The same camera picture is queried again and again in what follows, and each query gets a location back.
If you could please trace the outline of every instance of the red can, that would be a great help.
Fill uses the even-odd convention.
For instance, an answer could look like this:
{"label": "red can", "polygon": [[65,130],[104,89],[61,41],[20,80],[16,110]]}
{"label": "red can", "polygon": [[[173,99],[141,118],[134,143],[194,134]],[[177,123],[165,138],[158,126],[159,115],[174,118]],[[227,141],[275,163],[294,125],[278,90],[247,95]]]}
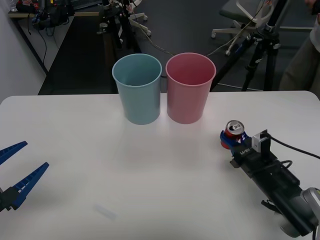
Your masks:
{"label": "red can", "polygon": [[[242,122],[238,120],[231,120],[225,126],[224,135],[229,139],[238,141],[240,140],[244,132],[245,132],[245,126],[243,125]],[[229,149],[229,147],[225,143],[221,142],[221,145],[225,149]]]}

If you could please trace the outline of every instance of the black cable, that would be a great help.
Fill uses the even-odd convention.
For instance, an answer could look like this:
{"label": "black cable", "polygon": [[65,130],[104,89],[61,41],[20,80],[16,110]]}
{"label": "black cable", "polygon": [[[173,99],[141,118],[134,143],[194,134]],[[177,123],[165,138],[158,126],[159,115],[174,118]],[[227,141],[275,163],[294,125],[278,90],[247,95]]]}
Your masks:
{"label": "black cable", "polygon": [[317,236],[317,229],[313,230],[312,240],[316,240],[316,236]]}
{"label": "black cable", "polygon": [[53,35],[52,37],[53,37],[53,40],[54,40],[54,42],[55,42],[56,47],[57,47],[58,49],[60,49],[60,47],[58,47],[58,43],[57,43],[57,40],[56,40],[55,35]]}
{"label": "black cable", "polygon": [[268,166],[259,168],[258,170],[250,171],[249,174],[255,175],[255,174],[261,173],[261,172],[263,172],[263,171],[265,171],[265,170],[267,170],[267,169],[269,169],[269,168],[275,167],[275,166],[277,166],[277,165],[283,165],[283,164],[288,164],[288,165],[286,166],[286,168],[288,169],[288,168],[291,167],[291,165],[293,164],[293,162],[292,162],[291,160],[277,161],[277,162],[275,162],[275,163],[273,163],[273,164],[271,164],[271,165],[268,165]]}
{"label": "black cable", "polygon": [[70,20],[69,20],[69,17],[68,17],[68,20],[66,22],[62,23],[62,25],[67,25],[69,22],[70,22]]}
{"label": "black cable", "polygon": [[31,32],[29,30],[29,19],[30,19],[30,13],[28,14],[28,17],[26,18],[26,20],[27,20],[27,24],[28,24],[28,33],[29,33],[29,35],[31,35]]}
{"label": "black cable", "polygon": [[290,145],[288,145],[288,144],[286,144],[286,143],[284,143],[284,142],[282,142],[282,141],[279,141],[278,139],[274,138],[274,137],[271,136],[269,133],[265,133],[265,135],[266,135],[268,138],[270,138],[270,139],[272,139],[273,141],[275,141],[276,143],[281,144],[281,145],[283,145],[283,146],[285,146],[285,147],[287,147],[287,148],[289,148],[289,149],[295,150],[295,151],[297,151],[297,152],[299,152],[299,153],[302,153],[302,154],[309,155],[309,156],[314,157],[314,158],[316,158],[316,159],[320,159],[320,156],[315,155],[315,154],[310,153],[310,152],[307,152],[307,151],[304,151],[304,150],[301,150],[301,149],[296,148],[296,147],[294,147],[294,146],[290,146]]}
{"label": "black cable", "polygon": [[55,30],[56,30],[56,27],[54,26],[53,27],[53,31],[51,32],[51,34],[48,33],[48,27],[45,28],[45,33],[48,37],[53,37],[55,35]]}
{"label": "black cable", "polygon": [[47,55],[47,43],[46,43],[46,40],[44,39],[44,37],[41,35],[39,30],[38,30],[38,33],[41,36],[41,38],[43,39],[44,45],[45,45],[45,52],[44,52],[43,61],[42,61],[43,64],[45,64],[45,58],[46,58],[46,55]]}

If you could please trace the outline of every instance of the wire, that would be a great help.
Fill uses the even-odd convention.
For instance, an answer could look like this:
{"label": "wire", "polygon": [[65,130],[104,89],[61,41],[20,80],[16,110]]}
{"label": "wire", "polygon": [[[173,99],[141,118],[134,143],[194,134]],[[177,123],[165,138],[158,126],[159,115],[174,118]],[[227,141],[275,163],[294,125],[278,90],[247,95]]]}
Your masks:
{"label": "wire", "polygon": [[44,45],[45,45],[45,52],[44,52],[44,56],[43,56],[43,64],[45,64],[45,59],[46,59],[46,55],[47,55],[47,43],[46,40],[44,39],[44,37],[41,35],[40,31],[38,30],[39,35],[41,36],[41,38],[43,39]]}
{"label": "wire", "polygon": [[242,33],[249,27],[249,25],[253,22],[253,20],[256,18],[256,16],[260,13],[260,11],[264,8],[264,6],[266,6],[269,3],[264,3],[261,5],[260,9],[256,12],[256,14],[251,18],[250,22],[244,26],[244,28],[242,28],[237,35],[234,36],[234,38],[232,38],[230,41],[228,41],[227,43],[223,44],[222,46],[218,47],[216,50],[206,54],[207,57],[215,54],[218,50],[220,50],[221,48],[229,45],[231,42],[233,42],[238,36],[242,35]]}
{"label": "wire", "polygon": [[55,30],[56,30],[56,27],[54,26],[53,27],[53,31],[51,32],[51,34],[48,33],[48,27],[45,28],[45,33],[48,37],[53,37],[55,35]]}
{"label": "wire", "polygon": [[[218,85],[229,87],[229,88],[234,88],[234,89],[242,89],[241,86],[232,86],[232,85],[228,85],[228,84],[224,84],[224,83],[218,83]],[[255,92],[263,92],[263,90],[255,89],[255,88],[247,88],[247,90],[255,91]]]}
{"label": "wire", "polygon": [[169,54],[169,55],[172,55],[172,56],[176,55],[175,53],[171,53],[171,52],[163,49],[162,47],[158,46],[157,44],[155,44],[155,43],[150,39],[150,37],[145,33],[145,31],[143,30],[143,28],[141,27],[141,24],[140,24],[140,22],[139,22],[139,20],[138,20],[138,18],[137,18],[137,16],[136,16],[136,14],[135,14],[135,12],[134,12],[133,10],[132,10],[132,13],[134,14],[135,20],[137,21],[137,23],[138,23],[141,31],[142,31],[143,34],[146,36],[146,39],[149,41],[149,43],[151,43],[152,46],[154,46],[156,49],[160,50],[161,52],[164,52],[165,54]]}
{"label": "wire", "polygon": [[[161,75],[161,78],[166,79],[167,77],[168,77],[168,76]],[[229,88],[234,88],[234,89],[242,89],[242,87],[240,87],[240,86],[232,86],[232,85],[228,85],[228,84],[224,84],[224,83],[218,83],[218,85],[220,85],[220,86],[225,86],[225,87],[229,87]],[[254,88],[248,88],[248,90],[250,90],[250,91],[256,91],[256,92],[263,92],[263,90],[254,89]]]}
{"label": "wire", "polygon": [[266,135],[268,138],[272,139],[273,141],[277,142],[278,144],[281,144],[281,145],[283,145],[283,146],[285,146],[285,147],[287,147],[287,148],[289,148],[289,149],[292,149],[292,150],[295,150],[295,151],[297,151],[297,152],[299,152],[299,153],[306,154],[306,155],[309,155],[309,156],[311,156],[311,157],[320,159],[320,156],[315,155],[315,154],[310,153],[310,152],[307,152],[307,151],[304,151],[304,150],[301,150],[301,149],[296,148],[296,147],[294,147],[294,146],[290,146],[290,145],[288,145],[288,144],[286,144],[286,143],[284,143],[284,142],[282,142],[282,141],[279,141],[278,139],[274,138],[274,137],[271,136],[269,133],[265,133],[265,135]]}
{"label": "wire", "polygon": [[67,25],[70,22],[69,17],[66,22],[62,23],[62,25]]}
{"label": "wire", "polygon": [[26,18],[26,21],[27,21],[27,26],[28,26],[28,33],[29,33],[29,35],[31,35],[31,32],[30,32],[30,29],[29,29],[29,19],[30,19],[30,13],[28,14],[28,17]]}
{"label": "wire", "polygon": [[265,170],[267,170],[267,169],[270,169],[270,168],[272,168],[272,167],[275,167],[275,166],[278,166],[278,165],[283,165],[283,164],[288,164],[288,165],[286,166],[286,168],[288,169],[288,168],[291,167],[291,165],[293,164],[293,162],[292,162],[291,160],[277,161],[277,162],[275,162],[275,163],[273,163],[273,164],[270,164],[270,165],[268,165],[268,166],[259,168],[258,170],[250,171],[249,174],[255,175],[255,174],[261,173],[261,172],[263,172],[263,171],[265,171]]}
{"label": "wire", "polygon": [[[249,21],[249,23],[248,23],[246,26],[244,26],[244,28],[242,28],[242,29],[237,33],[237,35],[235,35],[235,36],[234,36],[230,41],[228,41],[227,43],[225,43],[225,44],[223,44],[222,46],[218,47],[217,49],[209,52],[209,53],[206,54],[205,56],[209,57],[209,56],[215,54],[218,50],[220,50],[221,48],[229,45],[229,44],[230,44],[231,42],[233,42],[236,38],[238,38],[238,36],[242,35],[242,33],[249,27],[249,25],[253,22],[253,20],[256,18],[256,16],[259,14],[259,12],[264,8],[264,6],[266,6],[266,5],[270,4],[270,3],[271,3],[270,1],[267,1],[266,3],[262,4],[261,7],[260,7],[260,9],[259,9],[259,10],[256,12],[256,14],[252,17],[252,19]],[[143,30],[143,28],[141,27],[141,25],[140,25],[140,23],[139,23],[139,20],[138,20],[135,12],[134,12],[133,10],[132,10],[132,13],[133,13],[134,16],[135,16],[135,20],[136,20],[137,23],[139,24],[139,27],[140,27],[141,31],[142,31],[143,34],[146,36],[146,39],[150,42],[150,44],[151,44],[152,46],[154,46],[156,49],[160,50],[161,52],[163,52],[163,53],[165,53],[165,54],[169,54],[169,55],[172,55],[172,56],[176,55],[175,53],[171,53],[171,52],[165,50],[164,48],[158,46],[157,44],[155,44],[155,43],[150,39],[150,37],[145,33],[145,31]]]}
{"label": "wire", "polygon": [[57,43],[57,40],[56,40],[55,35],[53,35],[52,37],[53,37],[53,40],[54,40],[54,43],[55,43],[56,47],[57,47],[58,49],[60,49],[60,47],[58,46],[58,43]]}
{"label": "wire", "polygon": [[313,230],[312,240],[316,240],[316,236],[317,236],[317,229]]}

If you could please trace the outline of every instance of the chair base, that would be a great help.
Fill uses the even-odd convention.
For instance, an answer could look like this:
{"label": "chair base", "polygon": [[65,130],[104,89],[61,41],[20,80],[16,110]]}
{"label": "chair base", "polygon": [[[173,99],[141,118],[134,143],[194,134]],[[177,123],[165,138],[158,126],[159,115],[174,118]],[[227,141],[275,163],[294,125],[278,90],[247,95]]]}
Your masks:
{"label": "chair base", "polygon": [[[238,21],[233,20],[233,25],[234,28],[221,28],[221,29],[213,29],[212,33],[211,33],[211,37],[213,39],[216,38],[217,33],[220,34],[234,34],[237,35],[241,30],[241,26],[243,25],[242,23],[239,23]],[[226,56],[229,56],[231,54],[231,49],[234,47],[234,45],[236,44],[237,40],[239,38],[241,38],[242,36],[246,36],[249,33],[252,33],[256,30],[256,27],[252,27],[249,26],[247,27],[243,33],[239,36],[237,36],[231,43],[231,45],[229,46],[228,50],[225,52]],[[295,26],[281,26],[279,28],[279,31],[281,32],[294,32],[294,33],[306,33],[306,32],[310,32],[313,29],[313,27],[295,27]]]}

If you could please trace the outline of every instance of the metal stand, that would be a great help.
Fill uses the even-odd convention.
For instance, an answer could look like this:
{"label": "metal stand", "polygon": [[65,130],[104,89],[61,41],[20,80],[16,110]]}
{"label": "metal stand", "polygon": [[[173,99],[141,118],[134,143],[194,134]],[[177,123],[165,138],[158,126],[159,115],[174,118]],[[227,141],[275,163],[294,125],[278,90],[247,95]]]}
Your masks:
{"label": "metal stand", "polygon": [[126,36],[126,47],[128,49],[133,48],[133,52],[135,54],[140,54],[141,49],[134,36],[134,33],[132,32],[128,19],[128,11],[126,9],[119,10],[118,8],[109,4],[108,0],[103,0],[101,10],[99,12],[100,31],[97,32],[97,34],[102,34],[103,37],[105,65],[109,74],[109,79],[111,80],[111,90],[114,93],[118,93],[116,82],[112,76],[112,68],[118,60],[116,48],[121,49],[122,42],[120,40],[120,36],[118,35],[115,17],[118,17],[123,29],[123,33]]}
{"label": "metal stand", "polygon": [[262,61],[264,54],[267,53],[267,64],[264,77],[264,91],[271,91],[273,87],[273,79],[275,75],[275,67],[277,62],[277,55],[280,48],[279,34],[277,24],[281,23],[287,8],[290,4],[290,0],[280,0],[276,5],[273,14],[269,22],[263,29],[258,30],[257,33],[250,33],[243,41],[241,46],[236,50],[234,54],[230,56],[230,59],[222,67],[214,78],[210,92],[218,85],[222,78],[228,73],[228,71],[237,63],[239,58],[254,44],[257,43],[254,54],[249,65],[246,67],[248,73],[245,77],[245,82],[242,87],[242,92],[247,91],[251,80],[254,78],[257,67]]}

